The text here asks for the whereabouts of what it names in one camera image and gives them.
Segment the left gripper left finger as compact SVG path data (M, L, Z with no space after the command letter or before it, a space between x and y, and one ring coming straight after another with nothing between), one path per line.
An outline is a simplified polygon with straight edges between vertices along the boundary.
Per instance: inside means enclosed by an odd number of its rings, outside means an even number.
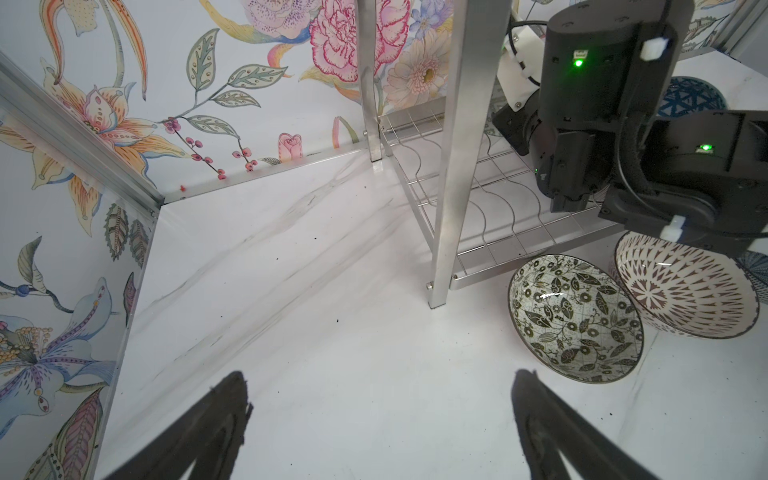
M229 479L253 410L240 371L221 380L111 479Z

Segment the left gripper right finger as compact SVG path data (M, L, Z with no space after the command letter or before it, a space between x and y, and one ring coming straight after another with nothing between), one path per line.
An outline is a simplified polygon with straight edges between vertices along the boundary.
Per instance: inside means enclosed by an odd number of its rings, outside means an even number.
M532 479L653 479L636 462L550 390L533 371L516 372L511 403Z

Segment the blue triangle pattern bowl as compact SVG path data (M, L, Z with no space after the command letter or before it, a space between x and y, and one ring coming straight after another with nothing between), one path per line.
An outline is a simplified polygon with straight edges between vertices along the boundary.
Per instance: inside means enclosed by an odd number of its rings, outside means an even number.
M657 115L678 118L702 111L727 110L725 97L712 84L695 77L671 78Z

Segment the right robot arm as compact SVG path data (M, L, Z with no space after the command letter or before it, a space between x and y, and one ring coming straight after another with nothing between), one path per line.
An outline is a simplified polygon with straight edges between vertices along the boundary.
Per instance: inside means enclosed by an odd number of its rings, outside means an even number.
M583 1L547 20L543 49L523 49L510 19L506 105L494 128L534 167L555 212L598 191L601 217L625 229L729 257L767 236L767 115L659 113L695 5Z

